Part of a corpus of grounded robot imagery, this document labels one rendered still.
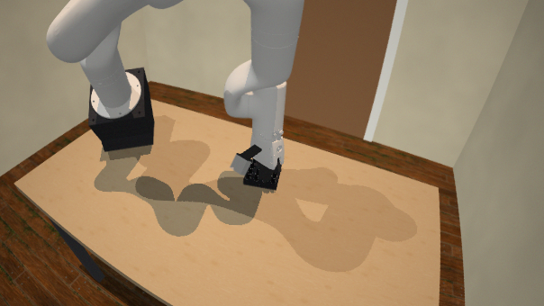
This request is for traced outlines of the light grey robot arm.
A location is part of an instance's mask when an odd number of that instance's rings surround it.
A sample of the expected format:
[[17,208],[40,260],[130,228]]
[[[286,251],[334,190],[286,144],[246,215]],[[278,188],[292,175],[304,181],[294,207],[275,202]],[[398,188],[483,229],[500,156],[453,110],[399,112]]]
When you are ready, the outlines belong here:
[[[166,9],[182,1],[70,0],[51,23],[47,44],[57,59],[80,63],[94,88],[95,111],[107,119],[120,118],[141,98],[140,82],[125,72],[117,49],[122,21],[146,5]],[[225,110],[231,117],[251,118],[253,134],[272,140],[284,133],[286,80],[293,68],[304,0],[243,1],[251,12],[251,60],[229,75],[223,91]],[[260,151],[253,145],[237,153],[230,168],[246,175],[251,158]]]

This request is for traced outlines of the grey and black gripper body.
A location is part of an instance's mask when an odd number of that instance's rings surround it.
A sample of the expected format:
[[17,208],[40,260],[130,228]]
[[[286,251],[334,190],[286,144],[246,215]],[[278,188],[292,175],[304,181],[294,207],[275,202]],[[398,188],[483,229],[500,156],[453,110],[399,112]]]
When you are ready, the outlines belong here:
[[275,170],[278,158],[281,165],[284,164],[285,147],[281,135],[278,135],[273,139],[260,139],[252,132],[250,146],[252,147],[253,145],[262,149],[262,151],[253,158],[265,167]]

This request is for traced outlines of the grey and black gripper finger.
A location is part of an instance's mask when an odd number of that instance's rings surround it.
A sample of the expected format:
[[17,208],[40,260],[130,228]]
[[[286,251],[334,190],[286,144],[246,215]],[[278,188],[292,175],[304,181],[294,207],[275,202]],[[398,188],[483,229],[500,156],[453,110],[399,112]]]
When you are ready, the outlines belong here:
[[262,165],[261,163],[259,163],[256,159],[255,159],[255,161],[257,162],[258,169],[259,169],[258,179],[261,180],[261,179],[263,179],[263,173],[265,172],[266,167],[264,165]]
[[264,183],[271,179],[272,172],[274,172],[274,173],[280,173],[281,172],[281,166],[280,166],[279,158],[277,159],[277,166],[276,166],[275,170],[269,169],[267,167],[265,168],[265,172],[263,173],[263,182]]

